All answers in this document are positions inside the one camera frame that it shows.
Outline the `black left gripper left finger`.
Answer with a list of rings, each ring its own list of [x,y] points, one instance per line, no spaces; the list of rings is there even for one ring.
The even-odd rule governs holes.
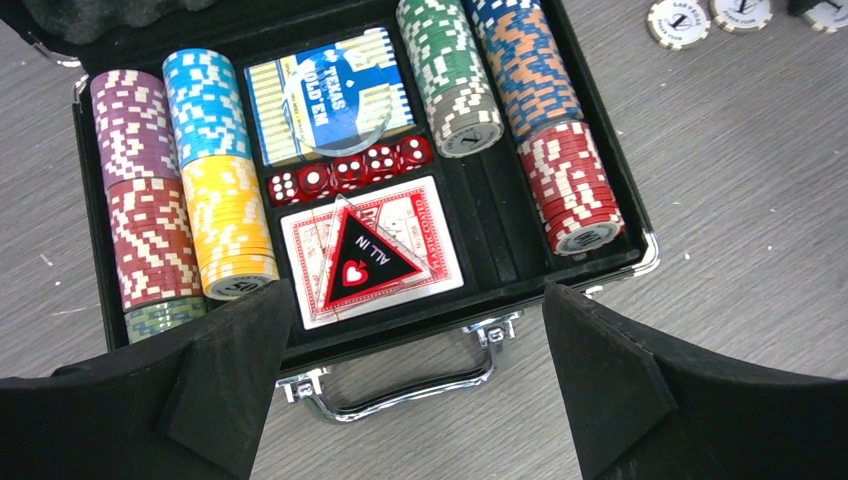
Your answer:
[[[5,479],[246,479],[297,307],[266,285],[149,339],[1,382]]]

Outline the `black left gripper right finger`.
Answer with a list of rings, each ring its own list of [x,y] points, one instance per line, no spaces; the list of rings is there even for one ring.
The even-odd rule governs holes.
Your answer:
[[[586,479],[843,479],[847,384],[718,354],[549,284],[543,320]]]

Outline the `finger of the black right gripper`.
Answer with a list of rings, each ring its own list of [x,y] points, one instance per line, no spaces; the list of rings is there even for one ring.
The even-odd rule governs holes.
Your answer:
[[[787,13],[793,17],[800,17],[822,2],[823,0],[788,0]]]

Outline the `green poker chip stack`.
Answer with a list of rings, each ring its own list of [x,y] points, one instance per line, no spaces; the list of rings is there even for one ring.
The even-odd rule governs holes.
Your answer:
[[[203,296],[174,298],[127,312],[125,325],[130,344],[185,324],[207,313]]]

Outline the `red white chip stack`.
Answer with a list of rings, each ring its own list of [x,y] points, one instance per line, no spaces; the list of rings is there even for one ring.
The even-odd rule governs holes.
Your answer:
[[[111,70],[90,95],[123,309],[201,295],[163,81]]]

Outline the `blue playing card deck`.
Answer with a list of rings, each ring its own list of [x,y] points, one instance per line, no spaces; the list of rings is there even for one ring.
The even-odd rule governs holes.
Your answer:
[[[244,73],[266,166],[351,153],[416,124],[384,27]]]

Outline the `clear round dealer button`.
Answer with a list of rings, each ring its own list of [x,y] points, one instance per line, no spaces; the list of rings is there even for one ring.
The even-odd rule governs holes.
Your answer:
[[[283,109],[294,138],[327,157],[376,143],[392,115],[391,83],[359,52],[329,48],[301,61],[284,87]]]

